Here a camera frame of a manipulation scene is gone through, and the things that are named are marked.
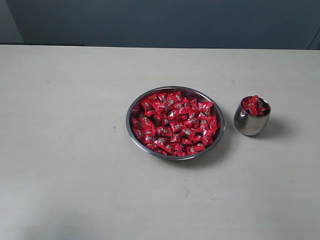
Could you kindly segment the round steel plate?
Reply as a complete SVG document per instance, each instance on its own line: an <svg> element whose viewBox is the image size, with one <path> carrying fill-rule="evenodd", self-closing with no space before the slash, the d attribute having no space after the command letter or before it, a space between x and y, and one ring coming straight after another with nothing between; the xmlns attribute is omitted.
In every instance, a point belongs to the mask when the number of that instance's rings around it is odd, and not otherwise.
<svg viewBox="0 0 320 240"><path fill-rule="evenodd" d="M192 154L192 155L186 155L186 156L163 155L163 154L157 153L157 152L152 151L151 149L143 146L143 143L141 141L139 141L138 138L134 134L130 117L131 117L132 111L134 110L134 107L138 104L138 102L141 101L143 98L149 97L153 94L158 94L160 92L173 93L175 91L181 91L183 94L186 94L187 97L193 97L201 102L208 101L208 102L213 103L213 108L212 108L211 112L213 114L217 115L218 131L217 131L216 136L214 136L214 138L213 138L213 143L207 149L205 149L199 153ZM143 94L138 96L130 104L130 106L127 110L127 113L126 113L125 124L126 124L126 129L127 129L127 132L128 132L130 139L139 149L141 149L142 151L144 151L145 153L147 153L149 155L152 155L157 158L164 159L164 160L169 160L169 161L185 161L185 160L199 158L199 157L203 156L204 154L209 153L211 150L213 150L219 144L219 142L223 138L223 135L224 135L225 129L226 129L225 116L224 116L220 106L217 105L217 103L213 99L211 99L209 96L205 95L204 93L202 93L198 90L189 88L189 87L185 87L185 86L161 86L161 87L156 87L154 89L150 89L147 92L144 92Z"/></svg>

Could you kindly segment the pile of red candies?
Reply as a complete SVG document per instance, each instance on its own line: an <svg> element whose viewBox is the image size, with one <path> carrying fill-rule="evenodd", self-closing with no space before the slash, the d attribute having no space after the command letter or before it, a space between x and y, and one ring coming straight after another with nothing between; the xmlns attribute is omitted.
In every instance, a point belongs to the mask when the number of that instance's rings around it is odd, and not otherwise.
<svg viewBox="0 0 320 240"><path fill-rule="evenodd" d="M169 157L187 157L208 149L221 132L212 100L194 91L156 90L141 97L128 114L127 128L147 150Z"/></svg>

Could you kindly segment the stainless steel cup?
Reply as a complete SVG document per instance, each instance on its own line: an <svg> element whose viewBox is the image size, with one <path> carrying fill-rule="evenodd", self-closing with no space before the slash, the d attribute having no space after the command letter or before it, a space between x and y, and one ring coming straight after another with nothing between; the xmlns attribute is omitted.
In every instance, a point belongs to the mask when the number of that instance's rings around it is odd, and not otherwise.
<svg viewBox="0 0 320 240"><path fill-rule="evenodd" d="M234 114L234 118L233 118L234 126L241 134L245 136L252 137L252 136L258 135L260 132L263 131L263 129L266 127L268 123L268 120L271 114L271 106L269 105L270 112L268 115L257 117L257 116L250 115L243 110L241 105L242 100L240 101L239 106Z"/></svg>

